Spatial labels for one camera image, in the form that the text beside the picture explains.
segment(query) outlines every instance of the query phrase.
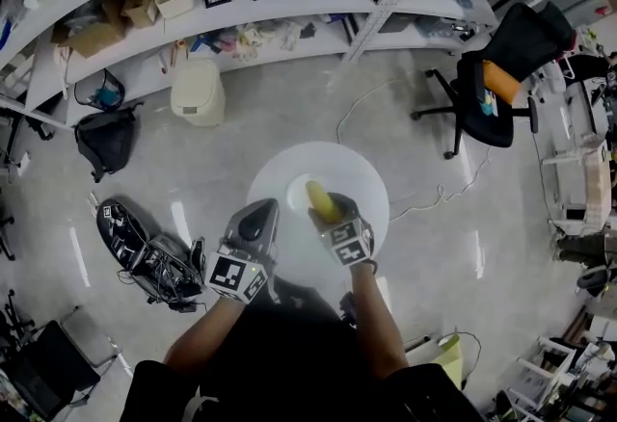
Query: black bag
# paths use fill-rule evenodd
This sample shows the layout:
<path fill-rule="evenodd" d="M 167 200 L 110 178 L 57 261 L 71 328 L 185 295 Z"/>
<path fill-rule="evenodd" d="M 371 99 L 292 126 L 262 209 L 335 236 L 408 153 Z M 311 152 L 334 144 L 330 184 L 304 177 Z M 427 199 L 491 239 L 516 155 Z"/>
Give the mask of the black bag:
<path fill-rule="evenodd" d="M 91 114 L 75 126 L 77 149 L 93 164 L 94 182 L 100 182 L 105 173 L 119 171 L 128 163 L 135 133 L 133 110 L 138 105 L 116 112 Z"/>

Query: trash can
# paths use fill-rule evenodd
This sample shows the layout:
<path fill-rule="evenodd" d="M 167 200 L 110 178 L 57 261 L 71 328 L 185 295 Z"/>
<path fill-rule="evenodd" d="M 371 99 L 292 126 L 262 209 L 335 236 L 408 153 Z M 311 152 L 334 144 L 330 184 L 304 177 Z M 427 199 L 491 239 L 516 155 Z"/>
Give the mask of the trash can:
<path fill-rule="evenodd" d="M 190 59 L 175 73 L 172 110 L 198 126 L 215 126 L 225 116 L 225 91 L 216 65 L 209 59 Z"/>

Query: reflective floor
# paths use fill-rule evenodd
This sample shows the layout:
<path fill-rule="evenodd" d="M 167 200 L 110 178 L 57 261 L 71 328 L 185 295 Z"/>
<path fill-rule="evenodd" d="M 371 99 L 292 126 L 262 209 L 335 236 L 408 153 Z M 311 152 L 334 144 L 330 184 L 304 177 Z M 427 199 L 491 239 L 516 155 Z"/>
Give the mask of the reflective floor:
<path fill-rule="evenodd" d="M 451 76 L 453 58 L 431 51 L 367 53 L 354 75 L 330 92 L 337 64 L 336 57 L 322 57 L 225 74 L 227 119 L 216 129 L 176 118 L 169 92 L 148 97 L 129 165 L 98 185 L 72 133 L 58 132 L 44 143 L 22 125 L 14 154 L 19 158 L 28 150 L 32 162 L 21 179 L 3 189 L 7 212 L 15 218 L 6 232 L 18 260 L 0 259 L 2 296 L 13 287 L 20 307 L 38 323 L 80 303 L 121 346 L 130 366 L 161 360 L 199 316 L 148 305 L 137 286 L 119 282 L 115 260 L 97 234 L 89 192 L 94 190 L 99 200 L 128 195 L 171 233 L 201 235 L 214 248 L 272 156 L 298 143 L 335 142 L 336 126 L 354 99 L 386 82 L 355 109 L 341 138 L 382 176 L 391 215 L 432 205 L 439 184 L 448 197 L 472 182 L 487 147 L 464 137 L 461 156 L 445 161 L 453 118 L 411 122 L 408 117 L 414 108 L 444 104 L 443 91 L 421 71 L 439 66 Z M 480 406 L 507 385 L 516 357 L 534 338 L 561 333 L 581 303 L 575 294 L 579 267 L 552 260 L 528 125 L 517 122 L 515 131 L 514 145 L 491 149 L 477 181 L 462 196 L 392 222 L 378 256 L 405 340 L 454 329 L 479 337 L 482 354 L 466 393 Z M 540 147 L 548 153 L 550 143 L 543 136 L 541 131 Z M 344 291 L 341 284 L 340 296 Z M 477 348 L 468 338 L 464 352 L 469 370 Z M 117 363 L 71 420 L 118 420 L 129 385 Z"/>

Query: person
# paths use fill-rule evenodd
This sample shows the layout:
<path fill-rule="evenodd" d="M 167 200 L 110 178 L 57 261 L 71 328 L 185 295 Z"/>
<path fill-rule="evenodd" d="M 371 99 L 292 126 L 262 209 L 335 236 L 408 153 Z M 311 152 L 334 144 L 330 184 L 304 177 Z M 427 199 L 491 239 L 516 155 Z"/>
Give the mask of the person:
<path fill-rule="evenodd" d="M 373 265 L 349 268 L 357 327 L 314 289 L 274 277 L 249 305 L 221 297 L 169 349 L 140 362 L 121 422 L 483 420 L 436 364 L 409 367 Z"/>
<path fill-rule="evenodd" d="M 588 54 L 577 54 L 568 59 L 570 66 L 572 67 L 572 71 L 575 74 L 574 78 L 569 78 L 567 76 L 569 68 L 566 65 L 565 60 L 560 62 L 561 70 L 563 70 L 566 74 L 566 86 L 569 87 L 574 83 L 593 78 L 604 79 L 608 74 L 608 70 L 617 66 L 617 51 L 608 56 L 604 53 L 604 48 L 601 45 L 598 45 L 597 48 L 598 52 L 602 54 L 601 57 Z"/>

